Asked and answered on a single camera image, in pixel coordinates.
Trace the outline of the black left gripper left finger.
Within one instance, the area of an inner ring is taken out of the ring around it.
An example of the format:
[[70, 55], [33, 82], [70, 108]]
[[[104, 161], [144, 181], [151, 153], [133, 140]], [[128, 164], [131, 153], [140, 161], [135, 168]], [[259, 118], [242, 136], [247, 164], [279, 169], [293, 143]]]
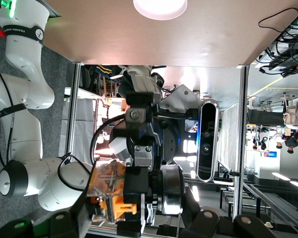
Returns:
[[42, 223], [20, 218], [0, 228], [0, 238], [83, 238], [92, 223], [93, 206], [87, 196], [88, 186], [69, 209], [60, 210]]

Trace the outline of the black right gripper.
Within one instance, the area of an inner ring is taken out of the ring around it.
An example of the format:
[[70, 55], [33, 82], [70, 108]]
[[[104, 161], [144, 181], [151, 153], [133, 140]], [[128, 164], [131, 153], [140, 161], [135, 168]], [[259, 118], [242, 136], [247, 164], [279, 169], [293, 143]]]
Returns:
[[114, 127], [114, 153], [121, 160], [129, 158], [134, 167], [144, 170], [146, 176], [139, 179], [144, 183], [141, 188], [148, 195], [156, 195], [159, 165], [184, 156], [181, 146], [191, 136], [185, 123], [194, 118], [194, 113], [158, 112], [156, 93], [130, 93], [127, 103], [131, 107]]

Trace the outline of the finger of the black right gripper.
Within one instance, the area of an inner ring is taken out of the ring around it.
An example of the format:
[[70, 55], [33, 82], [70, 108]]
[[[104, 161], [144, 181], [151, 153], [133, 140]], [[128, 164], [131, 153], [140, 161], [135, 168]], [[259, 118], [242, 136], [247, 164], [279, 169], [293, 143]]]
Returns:
[[116, 222], [118, 235], [141, 236], [146, 225], [153, 225], [152, 195], [138, 194], [133, 202], [127, 202], [123, 197], [118, 207], [118, 211], [122, 212]]

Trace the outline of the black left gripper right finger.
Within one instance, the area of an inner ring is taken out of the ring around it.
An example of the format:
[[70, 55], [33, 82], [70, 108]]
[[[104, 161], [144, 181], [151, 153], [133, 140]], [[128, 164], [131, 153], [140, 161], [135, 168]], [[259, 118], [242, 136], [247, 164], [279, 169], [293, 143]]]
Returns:
[[229, 221], [215, 211], [201, 209], [189, 187], [182, 195], [182, 219], [185, 228], [180, 238], [274, 238], [275, 235], [257, 217], [238, 215]]

